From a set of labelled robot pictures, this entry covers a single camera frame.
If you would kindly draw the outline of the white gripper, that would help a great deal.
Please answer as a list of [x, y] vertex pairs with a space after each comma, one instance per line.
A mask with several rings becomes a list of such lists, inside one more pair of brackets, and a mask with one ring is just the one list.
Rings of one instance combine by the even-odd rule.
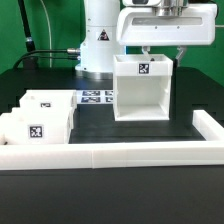
[[216, 4], [163, 6], [161, 3], [125, 3], [118, 22], [116, 39], [120, 45], [179, 46], [175, 57], [180, 65], [188, 45], [210, 45], [215, 39]]

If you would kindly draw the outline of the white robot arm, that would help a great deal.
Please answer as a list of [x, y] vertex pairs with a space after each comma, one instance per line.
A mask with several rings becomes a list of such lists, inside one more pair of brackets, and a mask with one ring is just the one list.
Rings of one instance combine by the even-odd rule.
[[209, 0], [84, 0], [85, 39], [76, 71], [110, 79], [113, 56], [128, 46], [209, 45], [215, 39], [218, 6]]

